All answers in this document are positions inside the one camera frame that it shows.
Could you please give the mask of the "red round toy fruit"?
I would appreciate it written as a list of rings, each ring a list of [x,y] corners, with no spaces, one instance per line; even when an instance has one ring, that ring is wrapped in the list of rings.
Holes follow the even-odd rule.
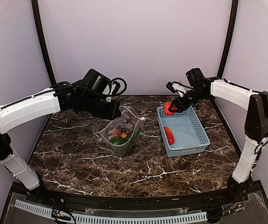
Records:
[[[163,111],[165,115],[173,115],[175,114],[177,108],[172,104],[171,101],[164,103]]]

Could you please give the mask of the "red toy berry bunch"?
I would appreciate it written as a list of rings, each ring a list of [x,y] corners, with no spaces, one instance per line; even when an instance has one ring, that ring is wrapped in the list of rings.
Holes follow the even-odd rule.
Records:
[[[120,137],[122,139],[125,139],[128,131],[130,131],[130,129],[115,128],[109,133],[109,138]]]

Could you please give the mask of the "red toy chili pepper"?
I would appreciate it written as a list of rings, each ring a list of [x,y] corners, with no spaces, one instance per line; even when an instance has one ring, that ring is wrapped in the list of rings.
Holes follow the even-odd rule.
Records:
[[[168,143],[173,145],[175,143],[174,135],[170,128],[164,127],[165,135],[167,137]]]

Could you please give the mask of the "clear dotted zip top bag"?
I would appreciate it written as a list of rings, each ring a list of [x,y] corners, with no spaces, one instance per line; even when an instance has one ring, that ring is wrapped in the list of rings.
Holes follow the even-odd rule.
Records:
[[[146,119],[138,115],[131,106],[121,106],[120,110],[121,116],[110,121],[95,135],[99,148],[122,157],[135,144]]]

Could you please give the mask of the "green toy lime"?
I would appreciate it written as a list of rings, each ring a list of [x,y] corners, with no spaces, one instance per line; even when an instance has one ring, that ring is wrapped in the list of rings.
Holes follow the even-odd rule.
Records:
[[[109,142],[113,145],[123,145],[126,141],[120,137],[113,137],[109,140]]]

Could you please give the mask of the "green toy cucumber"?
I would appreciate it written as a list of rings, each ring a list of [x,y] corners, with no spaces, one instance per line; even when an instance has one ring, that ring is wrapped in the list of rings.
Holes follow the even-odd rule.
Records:
[[[141,127],[138,127],[134,130],[130,130],[127,132],[127,135],[124,140],[129,141],[132,138],[132,136],[135,139],[139,135],[140,132],[141,132]]]

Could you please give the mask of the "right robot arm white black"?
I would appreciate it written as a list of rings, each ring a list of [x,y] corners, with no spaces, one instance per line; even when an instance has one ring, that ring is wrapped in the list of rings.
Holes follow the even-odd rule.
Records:
[[[183,112],[189,106],[210,98],[224,99],[247,112],[244,147],[223,191],[223,199],[228,203],[234,202],[246,190],[249,177],[268,144],[268,92],[254,91],[216,77],[193,80],[189,91],[179,82],[168,82],[166,87],[179,95],[172,101],[170,112]]]

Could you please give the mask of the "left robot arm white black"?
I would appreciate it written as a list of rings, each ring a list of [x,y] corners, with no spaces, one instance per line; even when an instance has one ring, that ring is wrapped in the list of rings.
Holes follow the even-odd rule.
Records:
[[[113,120],[121,115],[116,80],[97,81],[92,86],[79,80],[73,84],[61,82],[38,93],[5,105],[0,105],[0,164],[28,189],[40,203],[50,200],[50,192],[42,186],[38,174],[20,157],[10,134],[14,129],[33,123],[48,115],[73,110],[88,112],[95,118]]]

